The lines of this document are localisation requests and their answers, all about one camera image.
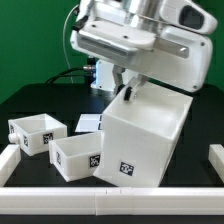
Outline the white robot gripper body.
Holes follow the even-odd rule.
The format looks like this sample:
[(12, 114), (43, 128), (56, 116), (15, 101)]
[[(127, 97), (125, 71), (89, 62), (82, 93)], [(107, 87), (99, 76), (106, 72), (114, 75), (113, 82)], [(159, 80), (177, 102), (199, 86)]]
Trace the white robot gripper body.
[(80, 0), (73, 49), (188, 92), (205, 81), (218, 22), (192, 0)]

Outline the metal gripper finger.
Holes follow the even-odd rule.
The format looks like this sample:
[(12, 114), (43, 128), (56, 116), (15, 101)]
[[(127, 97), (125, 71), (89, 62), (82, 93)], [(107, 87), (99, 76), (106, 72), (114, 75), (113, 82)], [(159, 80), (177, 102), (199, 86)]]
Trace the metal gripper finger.
[(112, 70), (114, 82), (115, 82), (115, 88), (114, 93), (118, 94), (120, 90), (124, 87), (123, 83), (123, 77), (122, 74), (125, 72), (125, 69), (123, 67), (120, 67), (118, 65), (115, 65)]
[(140, 88), (148, 81), (148, 77), (139, 74), (137, 77), (133, 77), (127, 84), (127, 88), (124, 94), (124, 100), (131, 102)]

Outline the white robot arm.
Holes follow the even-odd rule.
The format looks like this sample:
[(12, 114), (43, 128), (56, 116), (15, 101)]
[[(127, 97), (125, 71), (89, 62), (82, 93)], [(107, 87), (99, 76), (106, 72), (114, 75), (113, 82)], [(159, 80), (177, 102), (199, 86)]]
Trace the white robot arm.
[(81, 0), (70, 43), (97, 59), (92, 88), (131, 98), (146, 81), (195, 92), (218, 22), (192, 0)]

